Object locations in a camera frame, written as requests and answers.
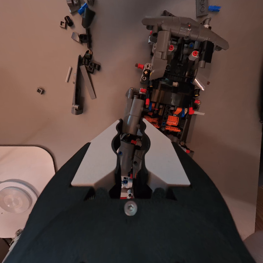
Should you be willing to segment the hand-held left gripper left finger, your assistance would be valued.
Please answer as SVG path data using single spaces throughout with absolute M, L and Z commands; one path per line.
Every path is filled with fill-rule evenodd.
M 95 190 L 104 188 L 109 191 L 115 185 L 117 153 L 112 149 L 112 141 L 117 135 L 118 123 L 119 120 L 115 121 L 90 142 L 71 182 L 72 186 L 90 186 Z

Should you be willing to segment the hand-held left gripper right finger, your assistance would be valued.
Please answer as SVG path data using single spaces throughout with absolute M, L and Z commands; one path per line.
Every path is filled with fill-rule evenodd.
M 171 140 L 146 119 L 143 119 L 143 122 L 146 125 L 145 134 L 150 139 L 150 148 L 145 154 L 147 185 L 152 191 L 157 188 L 167 190 L 173 186 L 190 186 Z

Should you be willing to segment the small grey lego subassembly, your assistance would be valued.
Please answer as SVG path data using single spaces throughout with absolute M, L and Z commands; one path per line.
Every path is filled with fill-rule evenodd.
M 143 111 L 144 100 L 134 95 L 133 98 L 127 98 L 126 107 L 124 110 L 122 132 L 136 135 L 139 129 L 141 113 Z

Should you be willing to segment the large grey lego vehicle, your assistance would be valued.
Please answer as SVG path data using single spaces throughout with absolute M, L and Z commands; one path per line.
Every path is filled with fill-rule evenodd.
M 151 62 L 135 66 L 142 70 L 140 89 L 130 88 L 127 98 L 144 100 L 136 135 L 121 133 L 120 199 L 148 197 L 153 191 L 147 185 L 145 154 L 150 139 L 145 134 L 146 119 L 185 153 L 192 116 L 199 112 L 200 92 L 209 85 L 209 68 L 215 51 L 228 50 L 228 42 L 211 30 L 210 17 L 203 21 L 175 16 L 167 10 L 156 17 L 145 17 L 142 24 L 150 31 Z

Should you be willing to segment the long grey lego tile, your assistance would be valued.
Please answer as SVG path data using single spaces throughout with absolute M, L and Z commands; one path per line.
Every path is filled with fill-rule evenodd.
M 90 75 L 89 75 L 89 73 L 87 71 L 86 66 L 81 65 L 80 66 L 80 70 L 81 70 L 82 76 L 84 78 L 84 83 L 85 83 L 85 85 L 87 87 L 87 90 L 89 92 L 90 98 L 91 99 L 96 99 L 96 94 L 94 92 L 92 80 L 91 80 L 91 77 L 90 77 Z

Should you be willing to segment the scattered small lego pieces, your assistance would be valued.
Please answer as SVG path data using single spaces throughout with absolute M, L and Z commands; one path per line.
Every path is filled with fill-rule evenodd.
M 96 13 L 89 8 L 94 5 L 94 1 L 67 0 L 66 1 L 71 14 L 78 13 L 82 17 L 82 27 L 85 29 L 84 34 L 73 32 L 71 38 L 81 44 L 87 44 L 87 51 L 82 57 L 82 64 L 86 67 L 88 73 L 93 74 L 94 71 L 100 71 L 101 65 L 92 61 L 92 35 L 90 26 Z

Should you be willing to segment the dark grey lego plate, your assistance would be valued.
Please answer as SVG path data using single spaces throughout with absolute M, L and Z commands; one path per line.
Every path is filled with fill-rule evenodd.
M 208 15 L 208 0 L 196 0 L 196 18 Z

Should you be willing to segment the white book stand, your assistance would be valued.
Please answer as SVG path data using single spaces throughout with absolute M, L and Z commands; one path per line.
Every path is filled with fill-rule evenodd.
M 52 156 L 37 146 L 0 147 L 0 236 L 16 243 L 47 183 L 55 174 Z

